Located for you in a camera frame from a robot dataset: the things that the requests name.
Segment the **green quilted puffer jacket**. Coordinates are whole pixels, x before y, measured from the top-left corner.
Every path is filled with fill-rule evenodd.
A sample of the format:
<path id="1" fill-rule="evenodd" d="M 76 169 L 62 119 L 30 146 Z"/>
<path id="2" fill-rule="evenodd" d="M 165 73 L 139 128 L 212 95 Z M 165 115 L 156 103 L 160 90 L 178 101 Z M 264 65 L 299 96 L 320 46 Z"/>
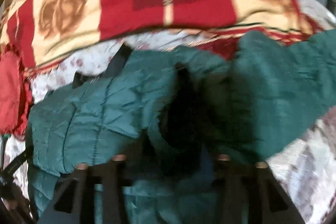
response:
<path id="1" fill-rule="evenodd" d="M 230 60 L 196 48 L 123 46 L 96 80 L 48 94 L 29 115 L 29 196 L 38 220 L 80 163 L 104 164 L 147 131 L 126 163 L 128 223 L 202 223 L 214 197 L 202 151 L 242 161 L 280 152 L 335 105 L 335 31 L 281 46 L 251 31 Z"/>

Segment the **white maroon floral bedspread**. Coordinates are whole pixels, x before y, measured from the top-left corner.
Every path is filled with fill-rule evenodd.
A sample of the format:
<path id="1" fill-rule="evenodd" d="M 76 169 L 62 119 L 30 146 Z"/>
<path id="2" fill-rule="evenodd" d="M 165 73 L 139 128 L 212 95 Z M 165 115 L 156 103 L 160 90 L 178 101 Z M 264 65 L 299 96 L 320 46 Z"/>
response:
<path id="1" fill-rule="evenodd" d="M 268 159 L 306 223 L 327 223 L 335 209 L 335 108 Z"/>

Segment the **red heart-shaped ruffled pillow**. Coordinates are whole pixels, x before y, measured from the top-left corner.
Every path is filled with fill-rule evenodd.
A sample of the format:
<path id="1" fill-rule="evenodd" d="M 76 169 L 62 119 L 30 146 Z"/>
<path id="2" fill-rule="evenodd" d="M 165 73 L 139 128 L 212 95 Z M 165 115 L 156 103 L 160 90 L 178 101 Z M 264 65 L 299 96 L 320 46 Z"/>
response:
<path id="1" fill-rule="evenodd" d="M 33 95 L 25 75 L 22 52 L 13 44 L 1 51 L 1 135 L 24 141 Z"/>

